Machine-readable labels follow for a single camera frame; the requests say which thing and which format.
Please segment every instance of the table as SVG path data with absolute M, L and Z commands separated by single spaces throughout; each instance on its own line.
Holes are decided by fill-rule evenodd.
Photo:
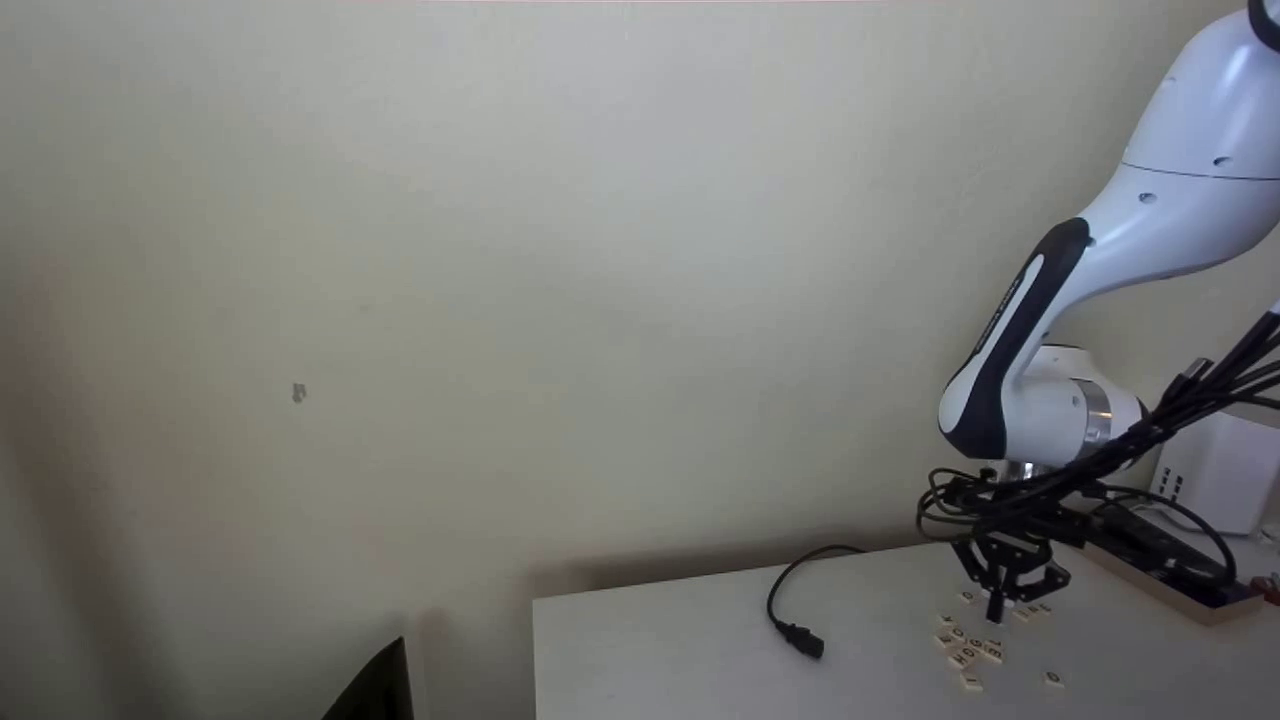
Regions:
M 549 594 L 534 604 L 541 720 L 1271 720 L 1280 609 L 1194 622 L 1155 594 L 1059 552 L 1071 584 L 1049 617 L 984 619 L 946 545 L 816 559 L 780 617 L 828 639 L 820 664 L 764 619 L 776 569 Z M 938 649 L 941 617 L 1005 639 L 979 691 Z

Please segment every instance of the white table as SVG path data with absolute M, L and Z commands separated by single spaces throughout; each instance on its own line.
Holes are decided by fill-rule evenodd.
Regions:
M 1059 552 L 1052 617 L 990 622 L 946 545 L 820 559 L 780 617 L 828 639 L 820 664 L 764 622 L 776 569 L 538 599 L 541 720 L 1275 720 L 1280 609 L 1204 627 Z M 941 611 L 1005 639 L 963 691 L 938 649 Z

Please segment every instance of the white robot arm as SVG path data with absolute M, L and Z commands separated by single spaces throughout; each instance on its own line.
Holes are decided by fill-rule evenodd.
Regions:
M 1116 174 L 1058 225 L 941 398 L 975 458 L 1059 466 L 1139 418 L 1083 350 L 1042 349 L 1081 300 L 1198 271 L 1280 225 L 1280 0 L 1208 22 L 1167 66 Z

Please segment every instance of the white wall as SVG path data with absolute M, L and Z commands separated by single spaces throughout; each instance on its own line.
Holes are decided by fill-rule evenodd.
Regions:
M 434 715 L 534 715 L 534 590 L 905 534 L 1224 9 L 3 0 L 0 711 L 322 715 L 411 627 Z M 1155 387 L 1275 268 L 1071 330 Z

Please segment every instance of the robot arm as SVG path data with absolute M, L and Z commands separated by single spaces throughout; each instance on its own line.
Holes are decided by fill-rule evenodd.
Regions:
M 1059 466 L 1139 418 L 1083 350 L 1042 349 L 1081 300 L 1224 264 L 1280 225 L 1280 0 L 1208 22 L 1167 66 L 1116 174 L 1058 225 L 941 398 L 979 458 Z

